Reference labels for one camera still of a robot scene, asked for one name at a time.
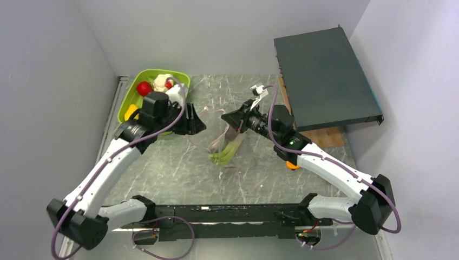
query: yellow object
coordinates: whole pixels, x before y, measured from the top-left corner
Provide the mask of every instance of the yellow object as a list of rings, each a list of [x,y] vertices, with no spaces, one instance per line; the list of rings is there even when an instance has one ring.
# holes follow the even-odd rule
[[[295,164],[293,164],[293,163],[291,163],[291,162],[289,162],[289,161],[286,161],[286,162],[285,162],[285,165],[287,165],[287,167],[288,167],[289,169],[291,169],[292,171],[294,171],[294,170],[300,168],[300,166],[295,165]]]
[[[124,114],[124,121],[128,121],[130,115],[132,115],[132,113],[134,113],[138,108],[139,107],[136,106],[135,104],[130,104],[130,106],[128,107],[128,110]]]

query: white wall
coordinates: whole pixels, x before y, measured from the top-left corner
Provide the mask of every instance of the white wall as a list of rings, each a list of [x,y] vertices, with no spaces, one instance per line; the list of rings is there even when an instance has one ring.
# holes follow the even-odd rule
[[[73,0],[0,2],[0,259],[51,259],[46,213],[95,163],[116,76]]]
[[[117,75],[277,74],[274,38],[352,34],[369,0],[77,0]]]
[[[358,168],[392,181],[394,259],[456,259],[459,2],[371,0],[351,44],[385,121],[348,136]]]

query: green vegetable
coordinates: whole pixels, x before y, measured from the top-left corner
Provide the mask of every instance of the green vegetable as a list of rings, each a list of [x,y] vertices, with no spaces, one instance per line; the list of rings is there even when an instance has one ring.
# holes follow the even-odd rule
[[[218,166],[225,166],[230,163],[231,159],[233,159],[236,151],[238,150],[239,146],[242,144],[243,139],[245,138],[245,134],[238,134],[238,136],[228,142],[225,149],[219,153],[209,154],[209,159],[212,163]]]

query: red apple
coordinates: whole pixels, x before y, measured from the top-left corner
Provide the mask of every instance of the red apple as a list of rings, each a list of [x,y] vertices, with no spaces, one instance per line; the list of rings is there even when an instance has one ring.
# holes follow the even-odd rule
[[[153,88],[147,81],[142,81],[137,85],[137,92],[141,96],[146,96],[148,93],[152,92]]]

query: white vegetable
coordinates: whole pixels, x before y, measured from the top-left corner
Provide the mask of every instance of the white vegetable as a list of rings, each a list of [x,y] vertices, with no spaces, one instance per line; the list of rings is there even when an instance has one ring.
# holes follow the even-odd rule
[[[160,92],[166,92],[168,89],[164,84],[166,84],[166,79],[168,77],[172,77],[171,74],[160,74],[158,77],[155,78],[153,81],[153,90],[155,91],[160,91]]]

